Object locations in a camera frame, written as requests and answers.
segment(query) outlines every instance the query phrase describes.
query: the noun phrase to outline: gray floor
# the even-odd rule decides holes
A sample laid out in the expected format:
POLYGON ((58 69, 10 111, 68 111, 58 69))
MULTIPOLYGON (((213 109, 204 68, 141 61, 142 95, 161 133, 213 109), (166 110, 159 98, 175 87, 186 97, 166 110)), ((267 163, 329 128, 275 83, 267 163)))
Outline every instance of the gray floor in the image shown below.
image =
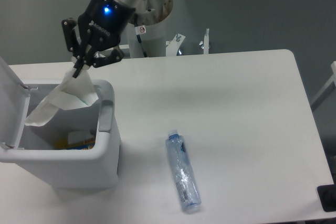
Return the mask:
MULTIPOLYGON (((69 61, 60 22, 77 18, 90 0, 0 0, 0 55, 9 64, 69 61)), ((187 36, 186 54, 210 28, 212 53, 291 50, 309 99, 336 60, 336 0, 174 0, 167 38, 187 36)), ((336 94, 317 109, 328 153, 336 155, 336 94)))

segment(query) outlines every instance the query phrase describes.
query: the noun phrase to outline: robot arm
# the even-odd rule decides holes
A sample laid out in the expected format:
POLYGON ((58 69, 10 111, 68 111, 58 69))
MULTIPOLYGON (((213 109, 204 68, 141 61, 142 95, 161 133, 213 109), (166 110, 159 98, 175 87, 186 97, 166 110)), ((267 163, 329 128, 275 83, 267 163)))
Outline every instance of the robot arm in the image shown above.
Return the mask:
POLYGON ((82 69, 95 68, 119 62, 123 53, 119 48, 120 35, 141 0, 91 0, 86 11, 74 19, 62 21, 69 52, 73 54, 76 78, 82 69), (78 25, 81 42, 74 28, 78 25), (114 48, 110 56, 97 58, 98 51, 114 48))

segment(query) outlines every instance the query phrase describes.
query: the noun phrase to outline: metal bracket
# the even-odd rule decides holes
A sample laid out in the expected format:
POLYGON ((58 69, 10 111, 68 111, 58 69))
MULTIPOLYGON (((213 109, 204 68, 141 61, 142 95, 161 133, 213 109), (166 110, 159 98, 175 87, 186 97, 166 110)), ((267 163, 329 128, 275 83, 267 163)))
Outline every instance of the metal bracket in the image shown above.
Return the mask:
POLYGON ((322 88, 314 95, 311 99, 310 107, 314 112, 318 106, 332 93, 332 91, 336 88, 336 61, 331 64, 331 69, 333 75, 329 78, 329 80, 322 86, 322 88))

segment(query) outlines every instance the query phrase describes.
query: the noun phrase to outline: white trash can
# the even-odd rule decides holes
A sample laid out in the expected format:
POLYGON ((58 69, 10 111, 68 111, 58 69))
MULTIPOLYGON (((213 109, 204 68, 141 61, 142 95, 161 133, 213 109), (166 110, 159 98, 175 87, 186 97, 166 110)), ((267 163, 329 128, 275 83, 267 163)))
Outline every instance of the white trash can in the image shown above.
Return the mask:
POLYGON ((118 183, 120 134, 110 83, 92 81, 99 99, 88 108, 59 110, 41 127, 24 125, 27 114, 60 82, 21 81, 0 57, 0 162, 16 163, 57 188, 114 187, 118 183), (96 136, 92 149, 55 149, 58 140, 81 130, 96 136))

